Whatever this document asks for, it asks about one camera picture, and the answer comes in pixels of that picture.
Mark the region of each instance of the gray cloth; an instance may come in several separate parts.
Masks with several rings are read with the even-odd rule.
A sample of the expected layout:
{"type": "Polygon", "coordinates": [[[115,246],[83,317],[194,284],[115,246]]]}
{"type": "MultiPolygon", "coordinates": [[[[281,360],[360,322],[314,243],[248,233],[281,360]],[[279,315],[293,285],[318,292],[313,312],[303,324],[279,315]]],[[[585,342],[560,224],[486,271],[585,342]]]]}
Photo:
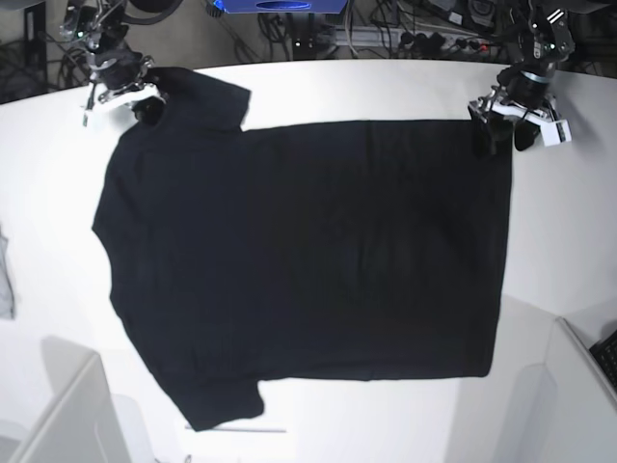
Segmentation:
{"type": "Polygon", "coordinates": [[[7,246],[9,241],[0,235],[0,318],[14,317],[14,299],[9,271],[7,269],[7,246]]]}

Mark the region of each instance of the black clothing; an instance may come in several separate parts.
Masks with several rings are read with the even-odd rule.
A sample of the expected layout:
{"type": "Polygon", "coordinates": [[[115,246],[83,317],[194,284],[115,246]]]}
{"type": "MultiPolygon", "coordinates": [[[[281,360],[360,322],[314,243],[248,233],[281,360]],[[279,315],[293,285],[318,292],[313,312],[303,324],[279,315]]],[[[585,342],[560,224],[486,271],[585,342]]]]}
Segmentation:
{"type": "Polygon", "coordinates": [[[122,135],[94,231],[128,336],[195,429],[262,413],[263,379],[489,372],[511,144],[479,161],[466,121],[242,132],[249,92],[156,74],[171,101],[122,135]]]}

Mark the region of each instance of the blue device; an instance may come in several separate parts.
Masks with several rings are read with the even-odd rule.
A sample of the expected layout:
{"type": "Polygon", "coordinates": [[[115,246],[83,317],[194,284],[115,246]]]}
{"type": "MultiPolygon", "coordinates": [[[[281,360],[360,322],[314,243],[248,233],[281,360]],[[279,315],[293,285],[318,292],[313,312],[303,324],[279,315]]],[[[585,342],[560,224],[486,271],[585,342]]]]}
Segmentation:
{"type": "Polygon", "coordinates": [[[216,0],[227,13],[340,13],[347,0],[216,0]]]}

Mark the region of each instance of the black t-shirt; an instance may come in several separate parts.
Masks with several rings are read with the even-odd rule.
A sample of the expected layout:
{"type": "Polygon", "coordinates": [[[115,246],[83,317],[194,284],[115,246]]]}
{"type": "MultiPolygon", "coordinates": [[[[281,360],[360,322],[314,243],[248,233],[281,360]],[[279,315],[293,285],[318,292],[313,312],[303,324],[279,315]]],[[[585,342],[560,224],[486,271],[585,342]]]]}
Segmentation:
{"type": "Polygon", "coordinates": [[[94,231],[128,336],[195,429],[261,414],[263,379],[489,372],[511,144],[480,161],[465,121],[242,132],[248,91],[155,74],[171,100],[122,135],[94,231]]]}

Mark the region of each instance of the white table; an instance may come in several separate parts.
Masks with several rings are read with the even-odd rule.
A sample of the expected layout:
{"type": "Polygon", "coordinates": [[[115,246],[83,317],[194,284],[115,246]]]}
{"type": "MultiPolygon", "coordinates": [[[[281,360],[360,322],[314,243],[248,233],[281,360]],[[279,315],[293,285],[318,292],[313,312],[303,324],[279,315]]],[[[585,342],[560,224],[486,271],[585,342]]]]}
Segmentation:
{"type": "MultiPolygon", "coordinates": [[[[204,73],[253,91],[243,128],[254,129],[362,119],[468,119],[468,101],[488,92],[499,69],[367,60],[204,73]]],[[[574,141],[514,157],[504,294],[548,313],[578,316],[591,342],[600,335],[599,318],[617,319],[617,80],[560,74],[554,88],[574,141]]],[[[108,301],[107,257],[91,232],[107,161],[131,115],[96,117],[84,129],[80,106],[86,98],[79,89],[0,107],[0,224],[10,239],[18,313],[17,321],[0,324],[0,352],[6,343],[25,345],[48,335],[98,349],[112,390],[141,398],[155,453],[175,463],[178,440],[165,426],[169,421],[181,426],[181,419],[131,350],[108,301]],[[134,362],[130,371],[127,358],[134,362]]],[[[501,393],[488,397],[487,407],[505,409],[502,396],[517,368],[544,358],[552,324],[548,313],[509,299],[504,304],[492,374],[501,393]]],[[[23,387],[21,363],[9,364],[14,377],[4,381],[0,373],[0,400],[23,387]]],[[[297,455],[295,461],[490,461],[498,438],[494,425],[485,422],[486,444],[479,449],[449,429],[462,416],[460,398],[478,384],[474,381],[480,380],[267,384],[261,390],[274,418],[266,417],[264,425],[280,426],[281,416],[293,414],[291,431],[273,442],[282,456],[297,455]],[[358,402],[370,403],[355,407],[358,402]],[[289,404],[293,410],[284,412],[289,404]],[[463,451],[470,453],[459,459],[463,451]]],[[[38,405],[36,398],[27,402],[19,405],[38,405]]],[[[216,437],[219,443],[227,438],[216,437]]],[[[267,447],[263,442],[247,445],[267,447]]]]}

